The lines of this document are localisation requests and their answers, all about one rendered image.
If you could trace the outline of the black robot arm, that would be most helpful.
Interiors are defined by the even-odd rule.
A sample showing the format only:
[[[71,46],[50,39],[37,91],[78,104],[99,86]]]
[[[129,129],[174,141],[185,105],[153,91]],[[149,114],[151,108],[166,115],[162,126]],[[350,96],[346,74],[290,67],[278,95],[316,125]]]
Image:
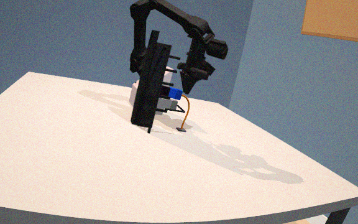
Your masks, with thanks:
[[[151,10],[158,10],[168,18],[183,26],[187,37],[192,38],[190,50],[203,53],[218,59],[224,60],[228,46],[226,41],[214,39],[215,34],[210,29],[208,23],[198,17],[191,16],[177,8],[166,0],[138,0],[130,7],[131,17],[134,20],[134,49],[130,57],[130,70],[141,75],[147,47],[145,46],[146,21]],[[205,38],[203,37],[205,36]],[[199,68],[207,71],[211,75],[215,68],[209,62],[202,60]]]

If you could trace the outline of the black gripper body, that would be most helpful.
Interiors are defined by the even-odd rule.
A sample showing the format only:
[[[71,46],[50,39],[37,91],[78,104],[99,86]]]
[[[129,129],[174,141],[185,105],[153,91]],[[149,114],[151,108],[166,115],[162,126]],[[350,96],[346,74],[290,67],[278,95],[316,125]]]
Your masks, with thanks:
[[[183,73],[188,73],[189,76],[199,78],[202,80],[208,80],[208,73],[204,71],[202,68],[199,68],[202,60],[206,60],[204,54],[194,51],[187,52],[187,60],[186,63],[180,62],[177,65],[177,69],[182,69]]]

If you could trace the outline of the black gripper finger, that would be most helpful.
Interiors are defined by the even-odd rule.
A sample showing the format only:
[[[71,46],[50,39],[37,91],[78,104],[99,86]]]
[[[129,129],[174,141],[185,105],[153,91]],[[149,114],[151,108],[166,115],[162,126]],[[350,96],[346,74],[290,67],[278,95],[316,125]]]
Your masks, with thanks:
[[[191,77],[185,74],[185,94],[188,95],[191,89],[193,88],[194,84],[200,80],[201,79],[199,78]]]
[[[182,82],[182,87],[183,87],[183,92],[185,93],[185,74],[188,75],[188,73],[183,73],[180,71],[180,76],[181,76],[181,82]]]

